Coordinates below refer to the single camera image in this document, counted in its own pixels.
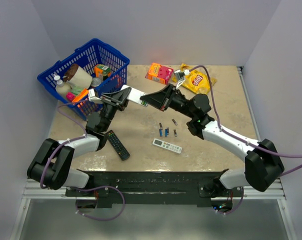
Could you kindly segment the small white remote control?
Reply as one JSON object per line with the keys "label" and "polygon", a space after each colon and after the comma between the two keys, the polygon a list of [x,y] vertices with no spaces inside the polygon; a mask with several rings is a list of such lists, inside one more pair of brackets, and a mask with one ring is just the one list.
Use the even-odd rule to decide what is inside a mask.
{"label": "small white remote control", "polygon": [[131,101],[131,102],[133,102],[133,103],[136,103],[136,104],[138,104],[138,105],[140,105],[140,106],[143,106],[143,105],[141,104],[141,102],[144,101],[144,100],[141,100],[141,97],[144,96],[144,95],[146,95],[145,92],[140,91],[140,90],[138,90],[138,89],[136,89],[136,88],[134,88],[134,87],[128,86],[128,85],[126,85],[126,84],[123,85],[123,86],[121,87],[121,90],[124,90],[124,89],[130,89],[129,95],[128,95],[128,97],[127,97],[127,99],[128,99],[129,101]]}

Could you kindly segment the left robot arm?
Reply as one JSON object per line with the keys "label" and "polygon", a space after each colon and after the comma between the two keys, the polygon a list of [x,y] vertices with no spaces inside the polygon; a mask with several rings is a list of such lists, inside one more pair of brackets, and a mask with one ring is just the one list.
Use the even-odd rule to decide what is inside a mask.
{"label": "left robot arm", "polygon": [[84,134],[66,140],[47,138],[40,146],[27,169],[27,177],[40,183],[42,189],[58,190],[61,187],[77,189],[83,196],[90,196],[95,184],[87,173],[71,169],[74,158],[101,150],[107,141],[107,131],[117,111],[123,111],[128,104],[132,88],[103,93],[98,96],[95,90],[88,91],[88,101],[103,104],[101,112],[92,113],[87,119]]}

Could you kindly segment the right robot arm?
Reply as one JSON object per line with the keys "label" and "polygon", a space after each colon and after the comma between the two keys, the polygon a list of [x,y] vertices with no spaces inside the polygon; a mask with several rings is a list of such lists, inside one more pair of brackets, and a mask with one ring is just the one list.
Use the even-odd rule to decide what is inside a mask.
{"label": "right robot arm", "polygon": [[244,168],[223,170],[204,186],[213,195],[224,197],[233,188],[245,186],[265,192],[285,170],[272,141],[242,136],[209,116],[211,106],[206,94],[196,94],[187,99],[179,89],[169,84],[140,99],[162,112],[171,108],[189,117],[186,125],[192,135],[219,145],[244,162]]}

